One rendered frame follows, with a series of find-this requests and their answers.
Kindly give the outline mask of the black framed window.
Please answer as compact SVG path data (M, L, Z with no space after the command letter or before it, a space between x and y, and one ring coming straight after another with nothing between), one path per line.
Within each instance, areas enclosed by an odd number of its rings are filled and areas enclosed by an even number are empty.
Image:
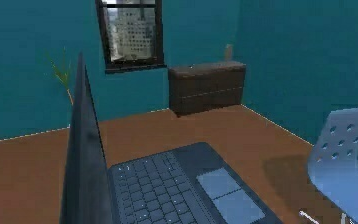
M105 73L165 67L162 0L95 0Z

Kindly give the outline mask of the dark grey laptop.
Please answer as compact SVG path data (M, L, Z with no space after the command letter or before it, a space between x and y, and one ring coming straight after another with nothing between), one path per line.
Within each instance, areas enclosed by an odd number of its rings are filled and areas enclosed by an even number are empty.
M59 224L284 224L206 142L108 166L82 55L74 98Z

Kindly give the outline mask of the green house plant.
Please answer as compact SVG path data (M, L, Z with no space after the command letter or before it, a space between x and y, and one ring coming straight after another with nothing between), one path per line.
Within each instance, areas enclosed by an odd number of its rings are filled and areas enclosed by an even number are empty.
M62 86L64 87L67 93L70 104L73 105L74 100L69 87L71 63L67 62L66 48L63 48L60 66L57 65L56 61L53 60L49 54L47 54L47 59L50 62L53 71L53 76L62 84Z

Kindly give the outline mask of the dark brown chest of drawers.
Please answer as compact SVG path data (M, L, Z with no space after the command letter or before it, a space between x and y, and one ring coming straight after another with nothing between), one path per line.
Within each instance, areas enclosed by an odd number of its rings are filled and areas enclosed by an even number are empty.
M246 65L223 61L168 70L169 108L178 116L204 112L242 100Z

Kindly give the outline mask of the pale blue perforated chair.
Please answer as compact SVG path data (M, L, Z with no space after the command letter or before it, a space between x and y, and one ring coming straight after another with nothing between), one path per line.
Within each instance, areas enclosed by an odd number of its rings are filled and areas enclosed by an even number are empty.
M358 107L331 111L307 160L316 189L358 224Z

